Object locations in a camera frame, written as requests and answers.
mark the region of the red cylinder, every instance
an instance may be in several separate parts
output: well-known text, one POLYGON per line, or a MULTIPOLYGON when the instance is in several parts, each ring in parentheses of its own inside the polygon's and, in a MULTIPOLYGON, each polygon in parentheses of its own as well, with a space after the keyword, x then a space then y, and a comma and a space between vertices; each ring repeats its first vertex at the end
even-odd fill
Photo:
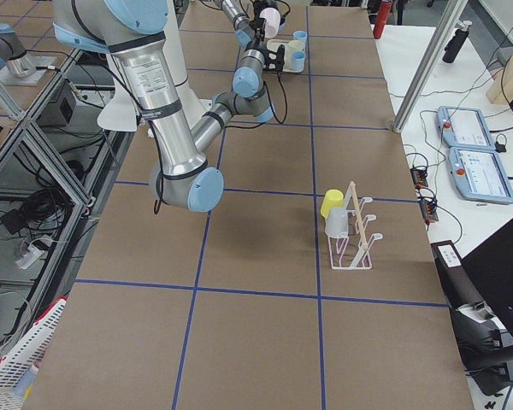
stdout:
POLYGON ((380 9, 378 10, 378 16, 376 17, 376 22, 374 24, 374 38, 382 37, 382 32, 384 31, 384 26, 387 22, 387 16, 390 14, 391 9, 392 0, 382 0, 382 3, 380 4, 380 9))

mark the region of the table surface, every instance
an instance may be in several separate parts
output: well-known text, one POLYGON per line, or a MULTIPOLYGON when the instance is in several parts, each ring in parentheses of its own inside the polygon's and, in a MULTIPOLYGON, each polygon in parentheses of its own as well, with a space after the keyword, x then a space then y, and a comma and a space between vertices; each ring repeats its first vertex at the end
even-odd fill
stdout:
MULTIPOLYGON (((152 214, 135 136, 25 409, 473 408, 367 14, 293 8, 293 30, 287 122, 215 140, 210 214, 152 214), (350 180, 385 236, 372 271, 328 265, 321 196, 350 180)), ((191 3, 181 39, 195 92, 230 90, 227 19, 191 3)))
MULTIPOLYGON (((70 53, 72 49, 55 39, 52 22, 52 2, 0 0, 0 23, 7 23, 12 26, 26 49, 42 51, 31 52, 31 54, 34 56, 54 56, 56 58, 54 65, 61 67, 67 57, 62 54, 51 53, 51 51, 70 53)), ((55 72, 46 73, 35 86, 6 85, 5 88, 17 101, 21 109, 28 110, 55 75, 55 72)), ((0 132, 1 149, 8 137, 11 136, 10 132, 17 127, 16 121, 9 119, 1 104, 0 125, 4 126, 4 130, 0 132)))
MULTIPOLYGON (((409 87, 416 68, 433 35, 432 27, 415 26, 387 26, 380 41, 376 42, 384 74, 386 76, 388 90, 395 96, 403 96, 409 87)), ((437 163, 437 153, 424 143, 424 135, 419 113, 422 110, 437 110, 439 106, 479 108, 486 118, 490 130, 504 129, 513 126, 513 113, 508 110, 505 113, 495 115, 508 108, 507 105, 494 105, 488 102, 486 91, 492 84, 491 76, 485 69, 485 65, 475 51, 473 45, 467 41, 462 47, 457 59, 452 64, 439 60, 426 83, 422 94, 433 91, 466 91, 472 86, 483 85, 470 93, 433 94, 429 97, 420 97, 418 103, 403 129, 403 142, 414 145, 418 152, 424 154, 430 164, 437 163), (481 79, 475 84, 475 80, 482 74, 481 79)), ((393 109, 397 111, 402 98, 392 96, 393 109)), ((422 114, 428 134, 428 141, 435 147, 440 145, 439 128, 433 113, 422 114)), ((513 131, 504 133, 507 137, 507 152, 500 154, 500 159, 505 171, 513 176, 513 131)), ((447 154, 445 144, 441 151, 447 154)), ((411 147, 405 147, 406 152, 411 152, 411 147)), ((416 159, 416 165, 423 164, 421 159, 416 159)), ((450 174, 450 167, 445 162, 439 167, 437 184, 435 173, 437 167, 429 170, 428 182, 437 194, 439 205, 455 214, 462 222, 463 236, 457 244, 460 255, 465 256, 480 243, 492 235, 513 217, 513 204, 499 205, 492 203, 471 202, 460 197, 450 174)), ((457 222, 444 211, 439 210, 439 223, 430 225, 428 237, 430 242, 439 242, 446 239, 456 240, 460 228, 457 222)))

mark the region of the white table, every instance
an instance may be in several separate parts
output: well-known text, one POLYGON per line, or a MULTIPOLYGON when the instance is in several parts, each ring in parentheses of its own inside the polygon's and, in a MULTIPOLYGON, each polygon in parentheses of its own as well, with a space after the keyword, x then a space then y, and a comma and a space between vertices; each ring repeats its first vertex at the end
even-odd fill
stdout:
MULTIPOLYGON (((395 96, 404 96, 407 91, 429 40, 433 35, 433 30, 433 27, 386 26, 382 38, 376 41, 388 89, 392 94, 393 109, 396 112, 403 98, 395 96)), ((492 84, 492 80, 488 71, 485 70, 484 63, 469 41, 466 41, 454 63, 447 64, 439 60, 422 94, 442 90, 468 90, 483 72, 484 74, 476 85, 481 85, 487 80, 488 82, 483 87, 472 90, 463 101, 461 107, 479 108, 485 116, 504 111, 508 108, 507 105, 493 105, 488 102, 486 90, 492 84)), ((437 110, 437 107, 442 105, 457 107, 466 95, 467 93, 443 93, 433 94, 429 97, 420 97, 406 127, 403 129, 402 137, 404 143, 414 145, 418 152, 424 154, 429 159, 430 164, 437 163, 437 152, 424 143, 420 112, 422 110, 437 110)), ((428 142, 435 147, 439 147, 440 133, 435 114, 424 113, 423 118, 426 124, 428 142)), ((507 111, 493 116, 486 119, 486 123, 490 130, 513 126, 513 113, 507 111)), ((513 176, 513 131, 505 132, 504 134, 508 138, 507 153, 501 154, 500 158, 507 174, 513 176)), ((448 148, 445 144, 443 144, 440 150, 447 155, 448 148)), ((405 151, 409 153, 413 149, 405 146, 405 151)), ((413 155, 408 157, 409 164, 412 164, 413 158, 413 155)), ((422 158, 416 158, 417 165, 422 165, 423 163, 422 158)), ((436 172, 437 167, 430 168, 427 181, 436 192, 439 205, 451 211, 462 222, 463 236, 457 244, 457 249, 461 256, 468 254, 513 217, 513 204, 497 205, 488 203, 484 205, 479 202, 462 199, 452 181, 450 167, 447 162, 439 167, 437 184, 434 182, 436 172)), ((457 222, 440 209, 438 213, 439 222, 433 223, 429 227, 428 237, 430 243, 446 239, 456 240, 459 234, 457 222)), ((497 401, 495 408, 501 409, 503 398, 484 396, 471 378, 469 378, 469 387, 475 409, 481 410, 489 401, 497 401)), ((513 410, 513 394, 511 395, 508 408, 513 410)))

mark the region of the white plastic crate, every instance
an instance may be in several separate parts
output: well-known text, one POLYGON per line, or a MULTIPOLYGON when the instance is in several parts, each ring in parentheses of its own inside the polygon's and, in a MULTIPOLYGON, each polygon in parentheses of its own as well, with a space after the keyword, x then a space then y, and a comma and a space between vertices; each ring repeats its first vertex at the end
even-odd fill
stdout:
POLYGON ((23 406, 23 399, 13 394, 13 388, 35 361, 44 358, 66 302, 64 297, 57 299, 0 360, 0 410, 19 410, 23 406))

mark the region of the blue cup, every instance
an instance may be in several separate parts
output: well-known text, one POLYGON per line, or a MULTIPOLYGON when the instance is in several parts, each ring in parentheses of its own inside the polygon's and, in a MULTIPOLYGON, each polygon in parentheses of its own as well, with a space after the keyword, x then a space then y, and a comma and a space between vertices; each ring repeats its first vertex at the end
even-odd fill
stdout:
POLYGON ((292 38, 295 40, 300 40, 306 45, 306 41, 308 40, 308 33, 303 30, 298 30, 292 34, 292 38))
POLYGON ((304 70, 304 61, 306 54, 303 51, 295 51, 291 54, 291 69, 295 73, 300 73, 304 70))

